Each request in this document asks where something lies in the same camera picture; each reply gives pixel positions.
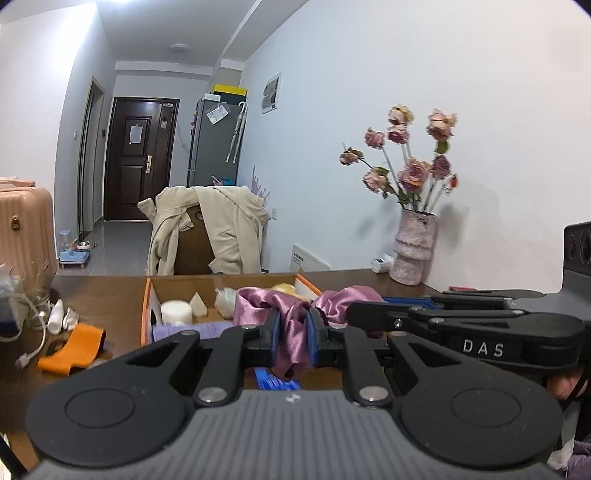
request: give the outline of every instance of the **orange cloth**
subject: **orange cloth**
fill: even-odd
[[[70,375],[72,367],[86,368],[95,361],[105,337],[103,329],[79,323],[62,349],[41,357],[37,368],[58,375]]]

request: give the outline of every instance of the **white bottle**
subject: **white bottle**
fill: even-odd
[[[49,321],[47,322],[47,330],[52,335],[57,335],[61,332],[61,323],[64,320],[64,303],[59,299],[51,310]]]

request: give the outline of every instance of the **dark brown door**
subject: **dark brown door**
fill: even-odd
[[[146,220],[137,203],[170,178],[178,100],[115,98],[105,181],[105,220]]]

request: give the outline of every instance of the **flower vase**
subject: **flower vase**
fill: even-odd
[[[404,285],[418,285],[425,262],[433,255],[437,217],[429,213],[403,210],[394,239],[398,254],[390,269],[390,278]]]

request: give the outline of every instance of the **ceiling light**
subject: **ceiling light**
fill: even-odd
[[[189,49],[189,46],[184,43],[173,43],[169,46],[170,51],[175,53],[184,53]]]

